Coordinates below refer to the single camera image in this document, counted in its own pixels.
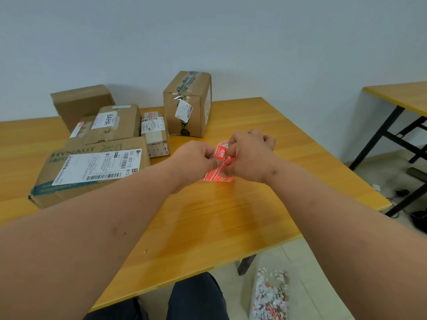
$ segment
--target person's left hand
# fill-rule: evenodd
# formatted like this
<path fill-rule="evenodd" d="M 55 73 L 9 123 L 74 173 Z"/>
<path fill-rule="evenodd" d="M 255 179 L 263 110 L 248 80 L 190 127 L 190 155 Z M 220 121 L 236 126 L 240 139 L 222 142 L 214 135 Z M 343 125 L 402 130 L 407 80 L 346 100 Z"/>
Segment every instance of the person's left hand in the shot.
<path fill-rule="evenodd" d="M 172 175 L 178 178 L 178 186 L 174 193 L 221 166 L 222 161 L 213 158 L 214 154 L 215 149 L 211 145 L 191 140 L 179 147 L 170 158 L 164 161 L 172 168 Z"/>

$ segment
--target wooden table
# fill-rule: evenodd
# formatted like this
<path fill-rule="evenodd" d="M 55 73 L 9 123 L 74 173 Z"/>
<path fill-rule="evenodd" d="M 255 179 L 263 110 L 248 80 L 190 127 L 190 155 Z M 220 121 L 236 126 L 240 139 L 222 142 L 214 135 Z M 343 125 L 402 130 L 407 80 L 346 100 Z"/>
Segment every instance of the wooden table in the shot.
<path fill-rule="evenodd" d="M 262 98 L 213 102 L 205 137 L 171 136 L 171 151 L 192 139 L 216 146 L 234 131 L 253 127 L 277 139 L 277 155 L 339 191 L 377 210 L 390 205 Z M 0 224 L 37 210 L 26 196 L 45 156 L 61 148 L 69 134 L 58 117 L 0 124 Z M 239 178 L 199 181 L 166 200 L 92 310 L 240 260 L 300 234 L 269 187 Z"/>
<path fill-rule="evenodd" d="M 382 137 L 386 137 L 407 150 L 412 151 L 415 155 L 409 160 L 410 163 L 414 163 L 420 157 L 427 160 L 427 145 L 419 149 L 403 140 L 403 137 L 415 128 L 427 130 L 427 127 L 423 125 L 423 123 L 427 121 L 427 82 L 366 86 L 363 88 L 363 91 L 395 104 L 396 108 L 352 162 L 350 169 L 354 171 Z M 420 114 L 421 117 L 394 135 L 390 133 L 388 129 L 404 110 L 416 112 Z M 427 183 L 408 195 L 391 210 L 387 211 L 386 215 L 391 217 L 425 193 L 427 193 Z"/>

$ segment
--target white wall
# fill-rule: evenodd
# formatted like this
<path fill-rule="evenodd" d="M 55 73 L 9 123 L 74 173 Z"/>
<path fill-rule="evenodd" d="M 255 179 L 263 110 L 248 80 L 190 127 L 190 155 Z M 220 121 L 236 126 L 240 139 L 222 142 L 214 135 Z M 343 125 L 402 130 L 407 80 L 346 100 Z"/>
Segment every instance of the white wall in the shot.
<path fill-rule="evenodd" d="M 427 80 L 427 0 L 0 0 L 0 119 L 54 116 L 50 93 L 106 84 L 162 105 L 179 70 L 213 100 L 263 96 L 341 160 L 393 105 L 364 85 Z M 396 129 L 417 115 L 399 119 Z M 414 144 L 427 133 L 409 135 Z M 374 154 L 397 149 L 388 140 Z"/>

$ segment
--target small cardboard box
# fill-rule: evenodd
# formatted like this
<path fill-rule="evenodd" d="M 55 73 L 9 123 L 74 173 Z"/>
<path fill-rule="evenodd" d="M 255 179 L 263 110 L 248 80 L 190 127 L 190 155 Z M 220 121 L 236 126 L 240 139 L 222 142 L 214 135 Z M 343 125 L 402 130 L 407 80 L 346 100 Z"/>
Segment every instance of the small cardboard box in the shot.
<path fill-rule="evenodd" d="M 82 117 L 95 116 L 99 109 L 115 105 L 105 85 L 94 85 L 50 95 L 56 112 L 72 131 Z"/>
<path fill-rule="evenodd" d="M 63 149 L 78 148 L 80 145 L 85 145 L 85 136 L 91 129 L 96 117 L 97 116 L 89 116 L 81 118 Z"/>
<path fill-rule="evenodd" d="M 144 113 L 141 136 L 147 141 L 150 158 L 169 155 L 169 136 L 162 112 Z"/>
<path fill-rule="evenodd" d="M 49 206 L 58 204 L 67 199 L 74 198 L 83 193 L 87 193 L 93 191 L 97 188 L 108 185 L 118 178 L 108 179 L 108 180 L 99 180 L 102 178 L 99 175 L 105 175 L 105 173 L 98 173 L 90 176 L 90 181 L 86 179 L 83 182 L 75 182 L 72 184 L 62 184 L 62 185 L 52 185 L 55 181 L 58 174 L 61 172 L 64 165 L 69 162 L 68 158 L 72 156 L 72 158 L 78 156 L 78 154 L 94 154 L 94 153 L 104 153 L 104 152 L 115 152 L 111 154 L 109 158 L 113 158 L 118 156 L 120 159 L 120 150 L 134 150 L 134 154 L 140 155 L 140 164 L 139 170 L 150 166 L 150 158 L 148 156 L 147 144 L 145 142 L 144 137 L 136 137 L 136 138 L 128 138 L 122 140 L 114 140 L 111 142 L 103 142 L 100 144 L 93 145 L 80 145 L 79 147 L 70 148 L 70 149 L 62 149 L 52 152 L 46 159 L 39 175 L 37 181 L 32 188 L 28 199 L 33 202 L 39 208 L 47 208 Z M 125 161 L 125 167 L 122 165 L 122 161 L 119 161 L 118 168 L 119 171 L 126 171 L 127 166 L 126 163 L 129 161 L 129 158 L 126 157 L 127 161 Z M 81 165 L 80 171 L 82 173 L 87 172 L 88 166 L 84 164 Z"/>
<path fill-rule="evenodd" d="M 85 144 L 139 137 L 140 128 L 141 113 L 137 104 L 103 107 L 85 137 Z"/>
<path fill-rule="evenodd" d="M 179 72 L 163 91 L 163 101 L 171 135 L 203 137 L 211 112 L 211 75 Z"/>

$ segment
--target hand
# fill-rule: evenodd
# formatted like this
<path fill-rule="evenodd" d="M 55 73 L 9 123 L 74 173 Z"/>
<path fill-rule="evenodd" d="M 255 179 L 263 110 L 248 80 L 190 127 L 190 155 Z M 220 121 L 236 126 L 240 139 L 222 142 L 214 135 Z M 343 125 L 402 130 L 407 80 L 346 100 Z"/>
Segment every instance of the hand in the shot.
<path fill-rule="evenodd" d="M 226 176 L 238 176 L 248 181 L 265 183 L 270 173 L 274 172 L 274 161 L 279 160 L 273 153 L 276 139 L 270 135 L 263 136 L 259 129 L 248 133 L 236 131 L 228 142 L 227 155 L 236 160 L 223 168 Z"/>
<path fill-rule="evenodd" d="M 191 140 L 179 147 L 165 161 L 170 164 L 172 175 L 178 180 L 174 193 L 200 180 L 207 172 L 221 166 L 221 160 L 213 158 L 214 154 L 215 149 L 205 142 Z"/>

